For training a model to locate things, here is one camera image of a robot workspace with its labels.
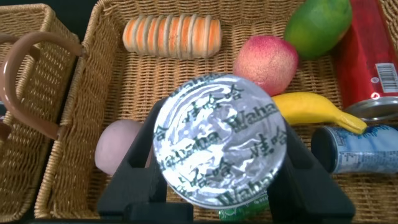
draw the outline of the foil seal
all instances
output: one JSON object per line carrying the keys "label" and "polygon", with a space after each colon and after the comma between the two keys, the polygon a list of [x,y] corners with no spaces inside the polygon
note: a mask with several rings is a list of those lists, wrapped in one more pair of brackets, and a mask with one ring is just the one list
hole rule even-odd
{"label": "foil seal", "polygon": [[258,198],[283,163],[286,141],[272,98],[229,74],[184,83],[165,101],[154,129],[156,160],[171,188],[217,210]]}

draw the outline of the banana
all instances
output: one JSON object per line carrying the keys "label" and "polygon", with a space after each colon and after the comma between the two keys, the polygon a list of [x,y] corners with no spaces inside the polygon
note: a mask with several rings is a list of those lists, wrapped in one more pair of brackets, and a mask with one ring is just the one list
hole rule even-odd
{"label": "banana", "polygon": [[272,97],[290,125],[334,122],[355,134],[362,134],[366,123],[342,112],[330,100],[315,93],[286,93]]}

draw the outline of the peach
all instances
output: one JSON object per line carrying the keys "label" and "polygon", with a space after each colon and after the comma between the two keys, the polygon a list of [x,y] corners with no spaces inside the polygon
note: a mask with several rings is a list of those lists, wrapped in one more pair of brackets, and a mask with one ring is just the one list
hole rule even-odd
{"label": "peach", "polygon": [[274,96],[288,87],[298,63],[299,56],[288,42],[274,36],[257,35],[242,46],[233,74],[254,82]]}

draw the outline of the basket handle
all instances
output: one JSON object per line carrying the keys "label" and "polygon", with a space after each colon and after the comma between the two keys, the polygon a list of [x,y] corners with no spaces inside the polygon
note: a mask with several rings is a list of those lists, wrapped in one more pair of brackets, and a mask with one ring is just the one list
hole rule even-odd
{"label": "basket handle", "polygon": [[[19,40],[18,37],[15,37],[13,35],[9,34],[2,34],[0,33],[0,44],[3,43],[15,43],[17,40]],[[29,54],[32,56],[36,61],[40,58],[40,50],[37,47],[32,46],[29,49]],[[3,122],[0,122],[0,140],[5,141],[8,138],[8,135],[11,133],[11,128],[4,124]]]}
{"label": "basket handle", "polygon": [[48,41],[57,44],[78,57],[85,57],[86,53],[82,45],[60,37],[50,32],[32,32],[21,37],[8,51],[0,71],[0,98],[3,99],[7,110],[24,124],[38,130],[48,138],[56,140],[59,126],[31,114],[18,102],[15,88],[15,80],[19,66],[29,49],[36,43]]}

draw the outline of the wicker basket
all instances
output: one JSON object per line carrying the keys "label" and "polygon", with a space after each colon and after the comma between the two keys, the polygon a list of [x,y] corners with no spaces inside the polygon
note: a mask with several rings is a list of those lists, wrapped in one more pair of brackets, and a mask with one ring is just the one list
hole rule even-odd
{"label": "wicker basket", "polygon": [[[0,24],[2,37],[9,34],[8,37],[17,39],[29,32],[49,31],[79,41],[45,4],[0,7]],[[0,43],[0,62],[11,46]],[[26,56],[20,66],[16,65],[16,95],[28,112],[55,122],[75,58],[55,44],[37,44],[34,49],[38,60]],[[4,128],[11,132],[0,140],[0,222],[9,222],[20,219],[33,206],[51,147],[49,138],[15,119],[10,112],[1,123],[2,132]]]}
{"label": "wicker basket", "polygon": [[[72,81],[44,181],[35,204],[37,218],[98,218],[96,202],[109,177],[95,167],[94,152],[102,130],[117,119],[145,120],[152,105],[190,78],[211,72],[231,72],[244,41],[254,34],[282,37],[287,19],[303,0],[100,0],[91,14],[80,59]],[[398,1],[384,0],[395,43]],[[179,61],[138,56],[125,50],[122,32],[139,14],[210,14],[221,20],[220,52],[205,60]],[[330,56],[304,61],[288,91],[310,91],[341,106]],[[317,125],[295,130],[309,146]],[[357,208],[355,220],[398,222],[398,176],[336,175],[335,180]],[[167,199],[182,199],[171,190]],[[264,212],[255,219],[269,220]],[[213,210],[195,207],[196,220],[217,220]]]}

